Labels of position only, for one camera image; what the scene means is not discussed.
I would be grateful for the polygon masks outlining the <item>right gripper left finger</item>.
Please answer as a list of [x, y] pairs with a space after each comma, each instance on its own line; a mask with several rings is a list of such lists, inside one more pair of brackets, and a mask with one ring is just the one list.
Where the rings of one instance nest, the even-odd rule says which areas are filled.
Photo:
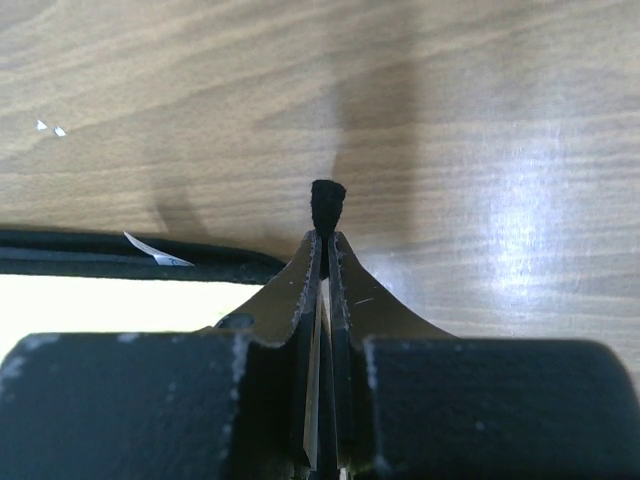
[[214, 328], [42, 333], [1, 366], [5, 479], [290, 479], [318, 466], [321, 240]]

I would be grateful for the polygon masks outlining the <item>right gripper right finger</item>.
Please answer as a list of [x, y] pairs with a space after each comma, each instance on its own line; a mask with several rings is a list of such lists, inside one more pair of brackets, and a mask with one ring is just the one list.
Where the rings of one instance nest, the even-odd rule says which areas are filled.
[[635, 479], [639, 402], [606, 345], [461, 338], [328, 243], [339, 460], [355, 479]]

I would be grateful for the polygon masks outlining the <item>yellow towel black trim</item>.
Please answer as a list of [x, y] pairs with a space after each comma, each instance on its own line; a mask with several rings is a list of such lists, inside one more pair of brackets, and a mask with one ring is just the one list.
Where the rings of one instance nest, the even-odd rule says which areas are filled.
[[238, 332], [271, 348], [314, 329], [346, 190], [311, 186], [313, 226], [288, 261], [233, 247], [137, 239], [194, 264], [160, 266], [119, 234], [1, 232], [1, 332], [31, 347], [64, 336]]

